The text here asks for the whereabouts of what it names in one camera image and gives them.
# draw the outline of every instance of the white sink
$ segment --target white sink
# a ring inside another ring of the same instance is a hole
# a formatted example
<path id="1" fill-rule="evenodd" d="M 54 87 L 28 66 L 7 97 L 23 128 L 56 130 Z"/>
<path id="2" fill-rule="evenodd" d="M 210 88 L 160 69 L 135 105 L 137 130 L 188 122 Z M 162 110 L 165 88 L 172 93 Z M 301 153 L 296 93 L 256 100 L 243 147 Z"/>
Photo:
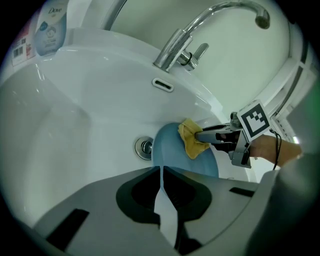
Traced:
<path id="1" fill-rule="evenodd" d="M 14 215 L 30 227 L 85 185 L 150 167 L 136 155 L 138 138 L 154 138 L 185 118 L 204 126 L 226 122 L 216 98 L 184 68 L 168 74 L 152 65 L 158 49 L 104 30 L 73 29 L 67 40 L 0 89 L 1 186 Z M 174 90 L 153 86 L 155 78 Z M 218 158 L 221 177 L 248 180 L 226 153 Z M 230 166 L 234 173 L 225 171 Z"/>

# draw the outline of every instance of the drain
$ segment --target drain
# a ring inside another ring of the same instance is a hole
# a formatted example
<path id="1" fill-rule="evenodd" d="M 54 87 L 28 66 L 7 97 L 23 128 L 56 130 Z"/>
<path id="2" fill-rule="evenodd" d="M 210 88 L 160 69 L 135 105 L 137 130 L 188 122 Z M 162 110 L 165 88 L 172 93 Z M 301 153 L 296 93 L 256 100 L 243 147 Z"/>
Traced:
<path id="1" fill-rule="evenodd" d="M 144 160 L 151 160 L 152 142 L 150 137 L 141 137 L 135 143 L 135 152 Z"/>

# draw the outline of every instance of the black cable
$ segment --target black cable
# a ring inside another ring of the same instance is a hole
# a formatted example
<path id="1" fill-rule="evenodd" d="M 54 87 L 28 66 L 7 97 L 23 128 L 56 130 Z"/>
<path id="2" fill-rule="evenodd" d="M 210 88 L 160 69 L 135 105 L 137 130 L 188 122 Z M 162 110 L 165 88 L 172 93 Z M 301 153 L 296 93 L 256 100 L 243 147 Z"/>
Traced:
<path id="1" fill-rule="evenodd" d="M 280 134 L 277 133 L 275 130 L 270 129 L 270 132 L 275 135 L 275 162 L 274 162 L 274 166 L 273 166 L 273 169 L 272 169 L 272 170 L 275 170 L 277 165 L 278 165 L 278 161 L 279 161 L 282 138 L 281 138 Z"/>

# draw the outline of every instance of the cleaning cloth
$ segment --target cleaning cloth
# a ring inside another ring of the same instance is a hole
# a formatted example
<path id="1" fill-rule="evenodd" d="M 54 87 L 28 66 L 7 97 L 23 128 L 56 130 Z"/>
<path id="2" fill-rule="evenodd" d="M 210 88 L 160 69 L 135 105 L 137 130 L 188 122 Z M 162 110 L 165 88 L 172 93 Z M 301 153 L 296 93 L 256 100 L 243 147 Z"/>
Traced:
<path id="1" fill-rule="evenodd" d="M 187 118 L 178 126 L 178 132 L 184 142 L 185 152 L 191 159 L 195 159 L 210 147 L 209 143 L 202 143 L 195 138 L 195 133 L 202 131 L 203 129 L 190 118 Z"/>

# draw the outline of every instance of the faucet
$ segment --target faucet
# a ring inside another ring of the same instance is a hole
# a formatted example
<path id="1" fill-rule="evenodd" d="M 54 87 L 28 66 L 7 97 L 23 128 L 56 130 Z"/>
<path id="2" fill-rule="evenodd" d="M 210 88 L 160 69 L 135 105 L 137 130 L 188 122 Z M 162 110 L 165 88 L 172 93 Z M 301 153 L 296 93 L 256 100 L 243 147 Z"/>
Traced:
<path id="1" fill-rule="evenodd" d="M 209 48 L 207 43 L 203 43 L 194 54 L 186 51 L 187 46 L 193 40 L 192 33 L 206 22 L 214 14 L 227 9 L 246 9 L 256 13 L 255 23 L 261 29 L 270 27 L 270 16 L 265 8 L 260 4 L 247 0 L 231 0 L 215 4 L 204 10 L 198 17 L 191 21 L 184 29 L 177 29 L 153 63 L 156 67 L 169 73 L 172 66 L 178 61 L 185 66 L 188 71 L 194 70 L 201 56 Z"/>

